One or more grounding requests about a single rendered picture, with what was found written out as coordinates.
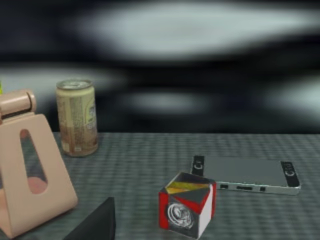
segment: can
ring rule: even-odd
[[[62,149],[83,157],[98,149],[95,88],[89,80],[69,79],[56,85]]]

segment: box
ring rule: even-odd
[[[159,192],[160,228],[200,238],[215,214],[216,192],[214,180],[180,172]]]

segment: gray smartphone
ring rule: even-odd
[[[194,156],[191,173],[215,180],[221,190],[297,195],[301,189],[289,161]]]

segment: table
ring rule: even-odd
[[[108,197],[115,197],[116,240],[185,240],[158,227],[158,191],[179,171],[188,172],[197,154],[292,161],[302,182],[298,196],[218,191],[215,217],[201,240],[320,239],[320,135],[101,133],[99,144],[88,157],[63,156],[76,209],[17,240],[63,239]],[[39,174],[32,146],[23,149],[27,169]]]

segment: phone port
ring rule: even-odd
[[[228,189],[229,186],[227,184],[221,184],[220,189]]]
[[[252,190],[252,187],[250,187],[250,186],[237,186],[236,189],[250,191],[250,190]]]

